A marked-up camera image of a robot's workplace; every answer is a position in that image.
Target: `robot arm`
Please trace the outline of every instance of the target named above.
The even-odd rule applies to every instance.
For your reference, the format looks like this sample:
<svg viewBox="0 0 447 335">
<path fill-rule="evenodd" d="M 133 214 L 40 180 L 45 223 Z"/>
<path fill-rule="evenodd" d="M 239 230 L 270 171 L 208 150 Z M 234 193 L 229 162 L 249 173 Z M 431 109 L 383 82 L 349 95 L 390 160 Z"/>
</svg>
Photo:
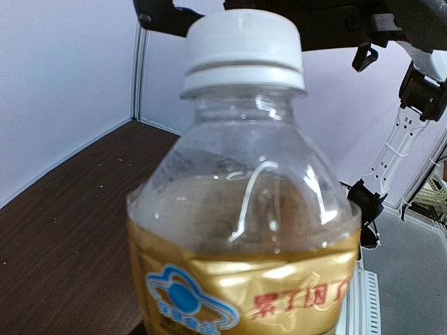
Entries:
<svg viewBox="0 0 447 335">
<path fill-rule="evenodd" d="M 380 235 L 370 230 L 383 210 L 395 172 L 408 155 L 411 145 L 428 127 L 438 121 L 447 106 L 447 52 L 423 52 L 400 43 L 412 62 L 400 89 L 401 105 L 388 139 L 374 164 L 349 191 L 348 198 L 362 208 L 362 245 L 375 248 Z"/>
</svg>

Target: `brown tabletop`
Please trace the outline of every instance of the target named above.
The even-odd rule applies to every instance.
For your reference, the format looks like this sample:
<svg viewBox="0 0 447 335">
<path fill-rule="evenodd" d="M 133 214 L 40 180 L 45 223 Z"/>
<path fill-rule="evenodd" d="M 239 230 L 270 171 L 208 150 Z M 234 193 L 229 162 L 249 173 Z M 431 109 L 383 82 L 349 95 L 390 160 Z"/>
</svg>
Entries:
<svg viewBox="0 0 447 335">
<path fill-rule="evenodd" d="M 176 139 L 130 122 L 0 209 L 0 334 L 127 334 L 141 321 L 125 195 Z"/>
</svg>

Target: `liquid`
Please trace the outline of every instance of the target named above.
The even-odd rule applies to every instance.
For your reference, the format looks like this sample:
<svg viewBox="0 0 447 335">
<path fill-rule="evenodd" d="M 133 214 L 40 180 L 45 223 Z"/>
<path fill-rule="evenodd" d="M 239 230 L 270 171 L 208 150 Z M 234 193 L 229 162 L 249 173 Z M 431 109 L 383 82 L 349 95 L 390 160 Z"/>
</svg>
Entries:
<svg viewBox="0 0 447 335">
<path fill-rule="evenodd" d="M 299 190 L 260 177 L 244 232 L 232 239 L 247 187 L 248 179 L 183 179 L 162 195 L 143 190 L 131 206 L 133 275 L 149 334 L 319 335 L 335 328 L 360 233 L 316 248 L 318 226 Z"/>
</svg>

